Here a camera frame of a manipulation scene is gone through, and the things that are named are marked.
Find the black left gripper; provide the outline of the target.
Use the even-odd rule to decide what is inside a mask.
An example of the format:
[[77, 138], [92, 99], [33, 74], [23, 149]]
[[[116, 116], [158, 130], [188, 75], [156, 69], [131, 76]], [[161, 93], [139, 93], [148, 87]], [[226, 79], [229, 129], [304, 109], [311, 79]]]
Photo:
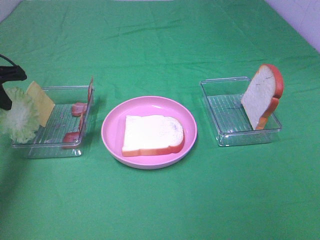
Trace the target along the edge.
[[[24, 81], [27, 79], [25, 71], [19, 65], [1, 66], [0, 82]], [[0, 108], [6, 111], [11, 110], [12, 101], [7, 95], [3, 85], [0, 84]]]

